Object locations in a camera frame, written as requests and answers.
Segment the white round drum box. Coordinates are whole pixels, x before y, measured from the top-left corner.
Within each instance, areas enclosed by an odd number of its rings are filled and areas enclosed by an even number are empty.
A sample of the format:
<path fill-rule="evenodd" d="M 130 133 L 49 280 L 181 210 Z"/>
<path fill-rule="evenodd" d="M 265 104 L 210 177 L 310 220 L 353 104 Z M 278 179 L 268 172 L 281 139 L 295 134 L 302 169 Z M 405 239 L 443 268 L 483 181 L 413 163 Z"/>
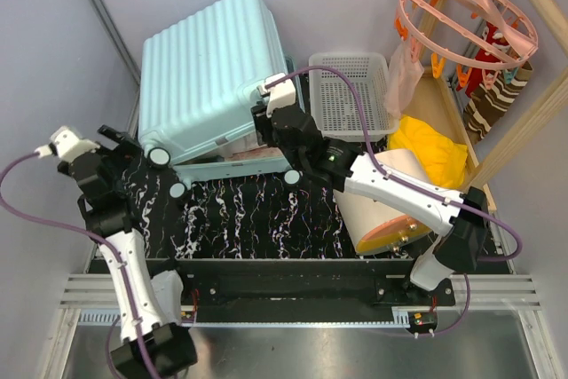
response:
<path fill-rule="evenodd" d="M 429 182 L 416 156 L 408 149 L 383 151 L 375 155 L 379 163 Z M 416 219 L 378 201 L 352 193 L 334 192 L 335 203 L 361 256 L 383 252 L 398 253 L 400 248 L 427 235 L 430 229 Z"/>

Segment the light blue hard-shell suitcase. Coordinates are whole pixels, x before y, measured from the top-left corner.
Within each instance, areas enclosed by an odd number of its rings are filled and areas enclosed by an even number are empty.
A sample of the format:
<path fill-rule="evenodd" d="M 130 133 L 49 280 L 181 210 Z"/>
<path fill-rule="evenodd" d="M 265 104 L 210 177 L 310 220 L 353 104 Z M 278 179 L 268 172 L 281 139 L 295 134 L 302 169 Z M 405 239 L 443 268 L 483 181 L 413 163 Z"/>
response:
<path fill-rule="evenodd" d="M 263 0 L 218 0 L 146 39 L 138 141 L 148 163 L 177 176 L 170 197 L 214 179 L 285 173 L 281 157 L 228 162 L 217 150 L 254 138 L 257 86 L 291 73 L 271 11 Z"/>

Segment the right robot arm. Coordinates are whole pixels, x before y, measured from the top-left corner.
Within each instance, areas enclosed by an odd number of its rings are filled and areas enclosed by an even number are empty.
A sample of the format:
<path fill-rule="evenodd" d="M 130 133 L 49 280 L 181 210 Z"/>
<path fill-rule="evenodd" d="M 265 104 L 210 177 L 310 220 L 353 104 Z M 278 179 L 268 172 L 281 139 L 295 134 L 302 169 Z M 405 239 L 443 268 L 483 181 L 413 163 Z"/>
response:
<path fill-rule="evenodd" d="M 289 164 L 311 182 L 383 203 L 437 235 L 436 243 L 414 261 L 403 282 L 408 302 L 424 304 L 442 280 L 455 272 L 476 270 L 488 234 L 483 191 L 460 193 L 435 187 L 385 166 L 371 152 L 323 137 L 313 118 L 297 105 L 270 111 L 258 104 L 250 111 L 260 139 L 279 148 Z"/>

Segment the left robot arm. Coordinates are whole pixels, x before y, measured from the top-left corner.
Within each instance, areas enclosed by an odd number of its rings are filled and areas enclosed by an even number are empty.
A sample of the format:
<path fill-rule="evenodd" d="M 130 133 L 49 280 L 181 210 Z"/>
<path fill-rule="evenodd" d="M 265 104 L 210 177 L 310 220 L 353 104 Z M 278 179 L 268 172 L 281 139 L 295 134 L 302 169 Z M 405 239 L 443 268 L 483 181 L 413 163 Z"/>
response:
<path fill-rule="evenodd" d="M 181 304 L 192 283 L 172 262 L 151 274 L 145 239 L 122 182 L 122 171 L 140 148 L 128 134 L 106 125 L 99 134 L 109 149 L 63 126 L 51 142 L 58 171 L 72 178 L 82 194 L 79 210 L 110 272 L 120 309 L 121 345 L 110 351 L 111 367 L 124 378 L 170 378 L 194 365 L 197 351 L 181 324 Z"/>

